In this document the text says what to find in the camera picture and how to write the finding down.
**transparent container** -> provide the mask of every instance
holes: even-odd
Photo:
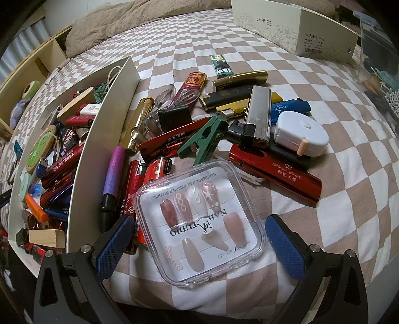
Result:
[[[358,79],[365,94],[399,135],[399,55],[378,22],[361,12],[361,53]]]
[[[230,162],[212,160],[145,184],[134,208],[158,271],[175,286],[243,266],[268,242]]]

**press-on nail box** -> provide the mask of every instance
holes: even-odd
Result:
[[[212,160],[142,186],[134,209],[161,276],[194,286],[258,257],[267,237],[233,165]]]

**wooden shelf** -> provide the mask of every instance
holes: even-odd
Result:
[[[9,127],[11,110],[21,100],[26,85],[34,80],[43,84],[51,73],[66,61],[57,39],[72,29],[65,27],[30,53],[0,86],[0,137],[9,140],[13,130]]]

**silver lighter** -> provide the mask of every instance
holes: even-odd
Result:
[[[244,120],[240,145],[265,148],[270,137],[271,90],[254,85]]]

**gold lighter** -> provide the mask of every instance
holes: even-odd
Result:
[[[267,71],[252,71],[230,75],[212,82],[213,91],[238,87],[247,84],[263,84],[267,81]]]
[[[139,132],[143,132],[144,126],[142,126],[142,122],[151,111],[153,104],[154,99],[151,97],[143,98],[138,103],[137,108],[134,111],[132,120],[127,127],[125,137],[122,141],[122,146],[125,148],[125,154],[134,155],[138,152],[138,144],[135,141],[137,130]]]
[[[282,102],[282,98],[276,93],[272,92],[272,104]],[[235,103],[228,103],[227,105],[216,107],[217,113],[223,117],[224,120],[238,118],[247,111],[249,99],[236,101]]]

